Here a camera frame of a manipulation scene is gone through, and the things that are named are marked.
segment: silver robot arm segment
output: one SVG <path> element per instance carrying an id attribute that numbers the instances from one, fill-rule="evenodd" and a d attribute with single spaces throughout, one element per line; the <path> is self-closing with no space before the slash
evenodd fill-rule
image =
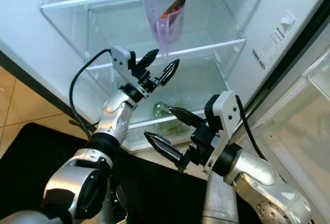
<path id="1" fill-rule="evenodd" d="M 81 223 L 103 211 L 113 161 L 127 137 L 134 109 L 156 87 L 164 86 L 178 67 L 179 59 L 171 62 L 159 78 L 151 77 L 146 67 L 158 51 L 148 52 L 136 63 L 133 51 L 121 46 L 111 48 L 113 67 L 127 84 L 104 104 L 101 120 L 86 147 L 50 178 L 40 210 L 17 212 L 1 223 Z"/>
<path id="2" fill-rule="evenodd" d="M 275 168 L 267 161 L 260 159 L 237 144 L 229 144 L 229 140 L 240 121 L 239 108 L 232 91 L 214 95 L 205 105 L 206 119 L 193 113 L 170 107 L 169 111 L 183 123 L 196 128 L 191 135 L 191 144 L 185 154 L 171 146 L 165 138 L 144 132 L 147 140 L 160 154 L 173 161 L 180 172 L 183 172 L 191 161 L 204 166 L 207 174 L 215 172 L 223 177 L 224 182 L 234 187 L 235 191 L 256 211 L 264 224 L 307 224 L 311 220 L 311 208 L 304 196 L 290 187 L 279 176 Z M 209 182 L 214 192 L 207 191 L 206 201 L 217 194 L 212 182 Z M 207 221 L 219 219 L 212 202 L 205 206 L 208 211 Z M 233 216 L 221 213 L 221 218 L 230 223 L 236 223 Z"/>

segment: floor tile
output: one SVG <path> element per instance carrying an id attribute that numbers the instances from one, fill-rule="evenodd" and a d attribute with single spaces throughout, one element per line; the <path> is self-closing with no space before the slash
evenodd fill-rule
<path id="1" fill-rule="evenodd" d="M 0 67 L 0 127 L 5 125 L 15 78 Z"/>
<path id="2" fill-rule="evenodd" d="M 17 134 L 25 124 L 27 123 L 19 123 L 3 127 L 3 135 L 0 143 L 0 158 L 2 155 L 4 155 L 10 144 L 14 141 Z"/>
<path id="3" fill-rule="evenodd" d="M 73 135 L 75 137 L 79 137 L 82 139 L 86 139 L 85 133 L 77 126 L 73 126 L 68 123 L 68 120 L 71 118 L 66 114 L 59 114 L 52 117 L 41 118 L 38 120 L 34 120 L 34 123 L 39 125 L 43 125 L 45 127 L 49 127 L 50 129 L 54 129 L 60 131 L 62 133 L 66 133 L 69 135 Z M 17 134 L 21 130 L 21 128 L 29 122 L 22 122 L 18 124 L 13 124 L 9 126 L 3 127 L 3 135 L 0 142 L 0 158 L 5 153 L 10 144 L 14 141 Z"/>
<path id="4" fill-rule="evenodd" d="M 58 108 L 16 80 L 9 105 L 6 126 L 61 114 Z"/>
<path id="5" fill-rule="evenodd" d="M 34 120 L 33 122 L 43 125 L 45 127 L 49 127 L 50 129 L 60 131 L 65 134 L 79 137 L 81 139 L 87 139 L 86 134 L 82 131 L 81 128 L 68 123 L 68 121 L 71 119 L 72 118 L 66 114 L 60 114 L 52 117 Z"/>
<path id="6" fill-rule="evenodd" d="M 2 138 L 2 131 L 4 130 L 3 127 L 0 127 L 0 143 L 1 143 L 1 138 Z"/>

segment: black cable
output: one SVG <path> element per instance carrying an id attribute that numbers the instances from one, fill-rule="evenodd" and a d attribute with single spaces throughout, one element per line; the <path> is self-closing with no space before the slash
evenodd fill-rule
<path id="1" fill-rule="evenodd" d="M 259 149 L 253 135 L 252 135 L 252 132 L 250 130 L 250 127 L 249 127 L 249 124 L 247 122 L 247 119 L 246 119 L 246 116 L 244 114 L 244 109 L 243 109 L 243 105 L 242 105 L 242 102 L 239 98 L 239 96 L 236 95 L 236 101 L 237 101 L 237 105 L 238 105 L 238 108 L 239 108 L 239 111 L 241 113 L 241 118 L 242 118 L 242 121 L 243 121 L 243 125 L 245 127 L 245 130 L 247 132 L 247 135 L 252 143 L 252 146 L 254 147 L 254 149 L 256 150 L 257 154 L 259 155 L 260 158 L 264 159 L 265 161 L 267 161 L 267 159 L 265 158 L 265 156 L 262 154 L 261 150 Z"/>
<path id="2" fill-rule="evenodd" d="M 92 123 L 92 124 L 88 124 L 88 125 L 85 125 L 86 127 L 94 127 L 95 125 L 97 125 L 100 121 L 97 121 L 95 123 Z M 82 127 L 80 126 L 80 123 L 74 121 L 74 120 L 69 120 L 69 124 L 72 124 L 72 125 L 75 125 L 75 126 L 78 126 L 82 129 Z"/>
<path id="3" fill-rule="evenodd" d="M 70 107 L 71 107 L 71 111 L 72 114 L 74 115 L 75 119 L 79 122 L 81 128 L 83 129 L 83 131 L 86 133 L 88 140 L 91 139 L 91 135 L 87 129 L 87 127 L 85 126 L 85 124 L 82 122 L 80 115 L 78 114 L 78 112 L 76 111 L 74 104 L 73 104 L 73 87 L 74 84 L 76 83 L 79 75 L 83 72 L 83 70 L 85 70 L 89 65 L 91 65 L 100 55 L 104 54 L 105 52 L 108 52 L 109 54 L 111 54 L 111 50 L 110 49 L 105 49 L 100 51 L 99 53 L 97 53 L 92 59 L 89 60 L 89 62 L 87 62 L 78 72 L 77 74 L 74 76 L 73 80 L 71 81 L 71 85 L 70 85 L 70 91 L 69 91 L 69 101 L 70 101 Z"/>

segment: refrigerator door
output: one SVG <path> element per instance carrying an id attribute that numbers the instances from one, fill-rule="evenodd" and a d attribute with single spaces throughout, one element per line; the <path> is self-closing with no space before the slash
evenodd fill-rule
<path id="1" fill-rule="evenodd" d="M 243 105 L 276 69 L 323 0 L 260 0 L 244 31 L 246 43 L 235 63 L 226 65 L 227 83 Z"/>
<path id="2" fill-rule="evenodd" d="M 258 146 L 280 175 L 309 199 L 315 223 L 330 222 L 329 41 L 327 24 L 250 117 Z M 238 142 L 255 153 L 246 134 Z"/>

